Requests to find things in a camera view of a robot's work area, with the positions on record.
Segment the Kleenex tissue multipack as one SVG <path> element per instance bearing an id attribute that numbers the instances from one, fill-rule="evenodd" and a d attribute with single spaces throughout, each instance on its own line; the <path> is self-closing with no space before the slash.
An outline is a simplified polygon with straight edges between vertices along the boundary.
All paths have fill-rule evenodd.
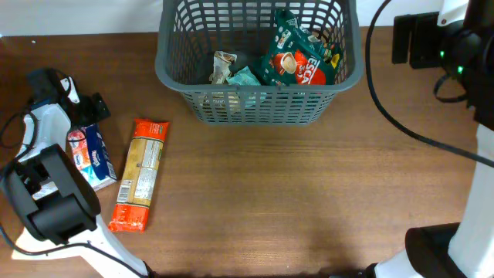
<path id="1" fill-rule="evenodd" d="M 70 132 L 67 139 L 76 168 L 95 191 L 117 181 L 98 124 Z"/>

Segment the orange spaghetti packet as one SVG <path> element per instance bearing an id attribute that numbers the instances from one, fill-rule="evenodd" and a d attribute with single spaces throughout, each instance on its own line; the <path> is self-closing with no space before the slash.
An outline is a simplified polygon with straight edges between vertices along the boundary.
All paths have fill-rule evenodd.
<path id="1" fill-rule="evenodd" d="M 112 232 L 143 232 L 151 209 L 168 122 L 136 119 L 117 201 L 108 228 Z"/>

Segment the green Nescafe coffee bag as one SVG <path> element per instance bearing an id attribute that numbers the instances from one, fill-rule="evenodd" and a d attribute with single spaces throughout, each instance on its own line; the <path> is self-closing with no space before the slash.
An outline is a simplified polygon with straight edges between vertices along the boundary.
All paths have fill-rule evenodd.
<path id="1" fill-rule="evenodd" d="M 334 85 L 343 59 L 340 45 L 318 39 L 289 10 L 276 10 L 275 20 L 268 51 L 254 64 L 261 81 L 270 86 Z"/>

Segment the brown snack bag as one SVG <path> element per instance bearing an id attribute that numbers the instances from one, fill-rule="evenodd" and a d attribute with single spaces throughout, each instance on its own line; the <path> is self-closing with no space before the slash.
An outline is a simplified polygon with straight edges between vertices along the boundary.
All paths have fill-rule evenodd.
<path id="1" fill-rule="evenodd" d="M 209 77 L 209 81 L 215 84 L 223 84 L 232 72 L 229 67 L 237 60 L 236 54 L 216 51 L 213 57 L 213 73 Z"/>

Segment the teal small sachet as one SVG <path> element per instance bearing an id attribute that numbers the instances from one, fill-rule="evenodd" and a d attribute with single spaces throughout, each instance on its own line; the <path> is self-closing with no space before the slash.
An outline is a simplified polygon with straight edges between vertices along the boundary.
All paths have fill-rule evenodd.
<path id="1" fill-rule="evenodd" d="M 229 85 L 261 86 L 261 83 L 248 66 L 245 66 L 233 76 L 227 77 L 226 81 Z"/>

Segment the beige packet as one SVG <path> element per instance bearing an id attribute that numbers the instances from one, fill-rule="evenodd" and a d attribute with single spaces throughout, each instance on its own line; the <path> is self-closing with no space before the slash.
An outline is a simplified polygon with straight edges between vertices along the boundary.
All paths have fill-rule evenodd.
<path id="1" fill-rule="evenodd" d="M 55 244 L 46 241 L 39 241 L 35 239 L 26 228 L 22 230 L 20 236 L 15 240 L 15 244 L 20 249 L 24 249 L 25 251 L 30 252 L 39 252 L 47 249 L 53 249 L 56 247 Z M 13 260 L 52 260 L 52 259 L 66 259 L 71 257 L 80 256 L 78 253 L 78 249 L 64 249 L 61 251 L 56 251 L 54 253 L 50 253 L 48 255 L 37 255 L 37 256 L 28 256 L 24 255 L 18 251 L 13 251 L 11 254 L 11 259 Z"/>

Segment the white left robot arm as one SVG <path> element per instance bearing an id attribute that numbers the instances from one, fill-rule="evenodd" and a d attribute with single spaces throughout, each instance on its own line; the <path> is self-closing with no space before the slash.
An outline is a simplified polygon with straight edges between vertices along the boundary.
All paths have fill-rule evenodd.
<path id="1" fill-rule="evenodd" d="M 71 121 L 59 100 L 33 101 L 21 116 L 22 146 L 1 173 L 2 193 L 24 225 L 17 240 L 2 233 L 12 258 L 80 257 L 103 277 L 154 277 L 105 226 L 96 192 L 67 156 Z"/>

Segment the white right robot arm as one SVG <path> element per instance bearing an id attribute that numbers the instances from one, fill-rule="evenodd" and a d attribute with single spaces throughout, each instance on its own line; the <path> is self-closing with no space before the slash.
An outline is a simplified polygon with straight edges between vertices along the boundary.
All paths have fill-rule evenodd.
<path id="1" fill-rule="evenodd" d="M 381 105 L 371 74 L 371 36 L 365 42 L 365 69 L 377 109 L 398 130 L 417 141 L 475 161 L 475 172 L 461 222 L 412 228 L 405 248 L 392 258 L 371 265 L 366 274 L 391 277 L 491 277 L 493 275 L 493 3 L 444 1 L 438 13 L 403 15 L 394 20 L 393 63 L 415 69 L 441 67 L 464 93 L 440 98 L 442 103 L 465 102 L 474 110 L 477 151 L 453 147 L 409 130 Z"/>

